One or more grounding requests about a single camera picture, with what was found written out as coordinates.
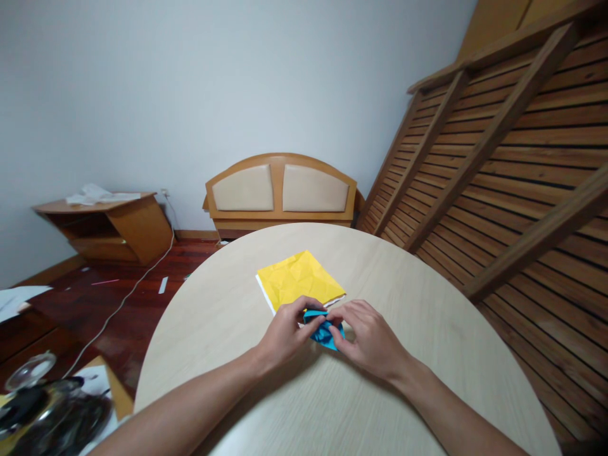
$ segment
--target bed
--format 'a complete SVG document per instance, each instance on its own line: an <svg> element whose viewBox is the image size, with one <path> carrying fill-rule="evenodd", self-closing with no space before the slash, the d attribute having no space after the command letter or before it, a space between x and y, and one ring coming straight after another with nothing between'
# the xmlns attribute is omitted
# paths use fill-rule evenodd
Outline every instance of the bed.
<svg viewBox="0 0 608 456"><path fill-rule="evenodd" d="M222 239L293 222L350 227L365 203L357 182L315 158L269 153L239 161L206 184L208 210Z"/></svg>

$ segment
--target yellow origami paper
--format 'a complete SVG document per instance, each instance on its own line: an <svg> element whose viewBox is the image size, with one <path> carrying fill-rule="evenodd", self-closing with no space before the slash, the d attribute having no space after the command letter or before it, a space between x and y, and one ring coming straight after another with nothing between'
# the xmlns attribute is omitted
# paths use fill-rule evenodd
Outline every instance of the yellow origami paper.
<svg viewBox="0 0 608 456"><path fill-rule="evenodd" d="M258 277L275 312L302 295L327 304L346 294L308 250L260 269Z"/></svg>

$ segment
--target hand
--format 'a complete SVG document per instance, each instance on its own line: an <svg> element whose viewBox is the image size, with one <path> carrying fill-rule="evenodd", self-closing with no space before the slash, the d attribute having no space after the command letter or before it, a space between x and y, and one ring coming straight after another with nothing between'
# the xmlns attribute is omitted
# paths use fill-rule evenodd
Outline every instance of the hand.
<svg viewBox="0 0 608 456"><path fill-rule="evenodd" d="M293 357L325 321L325 315L320 315L300 328L298 322L302 322L304 309L327 311L323 304L307 296L279 307L266 334L254 349L267 370L272 370Z"/></svg>
<svg viewBox="0 0 608 456"><path fill-rule="evenodd" d="M353 300L334 308L327 320L336 348L367 372L388 382L397 381L413 357L404 349L383 316L367 301ZM355 331L351 343L340 334L336 325L346 321Z"/></svg>

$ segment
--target round table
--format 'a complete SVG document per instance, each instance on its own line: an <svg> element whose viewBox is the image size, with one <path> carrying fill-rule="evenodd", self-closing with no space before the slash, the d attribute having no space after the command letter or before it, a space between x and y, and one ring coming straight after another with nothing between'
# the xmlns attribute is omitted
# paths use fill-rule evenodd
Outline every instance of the round table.
<svg viewBox="0 0 608 456"><path fill-rule="evenodd" d="M256 272L303 250L342 285L345 299L371 303L415 357L497 428L530 454L561 454L514 357L460 292L399 247L329 224L256 231L200 265L154 332L136 410L258 343L272 314ZM445 454L407 402L313 341L256 386L197 453Z"/></svg>

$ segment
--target diagonal wooden beam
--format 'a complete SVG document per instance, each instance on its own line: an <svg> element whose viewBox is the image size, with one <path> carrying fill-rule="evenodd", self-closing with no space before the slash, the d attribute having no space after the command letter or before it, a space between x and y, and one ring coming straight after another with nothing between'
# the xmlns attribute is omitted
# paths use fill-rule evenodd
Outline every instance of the diagonal wooden beam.
<svg viewBox="0 0 608 456"><path fill-rule="evenodd" d="M608 163L580 184L569 199L555 206L507 248L462 292L479 302L538 257L557 246L608 206Z"/></svg>
<svg viewBox="0 0 608 456"><path fill-rule="evenodd" d="M369 212L369 208L372 206L373 202L376 200L376 196L378 196L378 192L380 191L380 186L382 185L382 181L388 169L391 167L393 160L395 159L395 155L399 150L399 145L401 145L401 140L405 136L405 132L410 127L412 123L412 119L418 110L418 105L422 99L422 91L417 91L414 96L410 100L410 104L407 108L407 111L403 115L403 120L401 121L401 125L395 134L395 138L393 140L393 144L391 144L390 149L388 150L386 157L384 157L384 163L382 163L382 167L376 176L376 180L374 181L374 185L372 189L369 191L369 195L367 195L367 199L365 201L365 206L359 215L357 220L357 229L363 229L363 221Z"/></svg>
<svg viewBox="0 0 608 456"><path fill-rule="evenodd" d="M553 32L516 84L511 95L502 104L491 124L483 132L479 142L407 240L404 249L415 253L420 248L578 40L578 26L575 23L564 25Z"/></svg>
<svg viewBox="0 0 608 456"><path fill-rule="evenodd" d="M454 105L460 99L460 94L469 85L469 79L469 74L466 71L461 71L452 81L448 92L445 94L445 97L443 97L443 101L439 105L439 108L433 117L431 125L429 125L420 145L418 145L414 156L410 160L409 166L401 176L401 179L399 179L397 188L393 192L391 199L388 201L386 210L382 214L382 218L373 232L374 236L380 236L380 234L382 234L384 231L386 224L393 216L393 212L395 212L395 208L401 202L403 194L411 185L414 176L420 169L422 163L424 163L424 159L429 154L431 147L433 147L433 144L435 143L435 140L437 140L441 130L443 130L443 126L452 113Z"/></svg>
<svg viewBox="0 0 608 456"><path fill-rule="evenodd" d="M564 24L581 18L601 19L606 15L608 2L605 0L572 0L562 9L551 13L525 27L519 28L499 40L465 56L449 66L416 82L407 89L408 93L447 84L463 68L479 70L500 61L528 52L541 46L549 35Z"/></svg>

